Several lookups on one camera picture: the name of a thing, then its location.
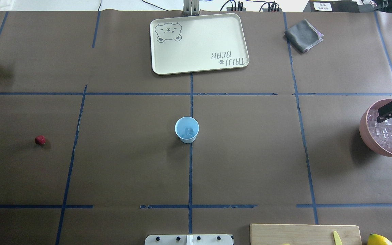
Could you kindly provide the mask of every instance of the bear drawing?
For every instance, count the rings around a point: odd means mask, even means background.
[[[181,30],[182,26],[178,22],[158,24],[155,27],[155,32],[158,35],[157,41],[160,43],[165,40],[175,40],[178,42],[181,40]]]

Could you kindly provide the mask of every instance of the yellow fruit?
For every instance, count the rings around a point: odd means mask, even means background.
[[[392,242],[384,236],[370,234],[367,245],[392,245]]]

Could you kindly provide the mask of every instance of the pink bowl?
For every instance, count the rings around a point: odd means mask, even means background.
[[[359,133],[361,134],[361,138],[364,141],[364,143],[370,149],[372,149],[372,151],[387,157],[392,157],[392,153],[384,149],[382,146],[380,146],[373,138],[372,134],[369,131],[369,128],[367,127],[367,123],[368,123],[367,115],[369,114],[370,110],[372,109],[377,110],[383,105],[390,103],[391,101],[392,99],[383,99],[372,104],[372,106],[366,110],[364,115],[362,115],[361,122],[359,123]]]

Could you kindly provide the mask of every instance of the small red ball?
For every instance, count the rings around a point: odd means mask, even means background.
[[[39,135],[36,137],[36,144],[38,145],[44,145],[46,143],[46,138],[43,135]]]

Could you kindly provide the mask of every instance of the folded towel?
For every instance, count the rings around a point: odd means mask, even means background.
[[[286,30],[285,36],[302,53],[323,41],[323,34],[317,31],[306,19]]]

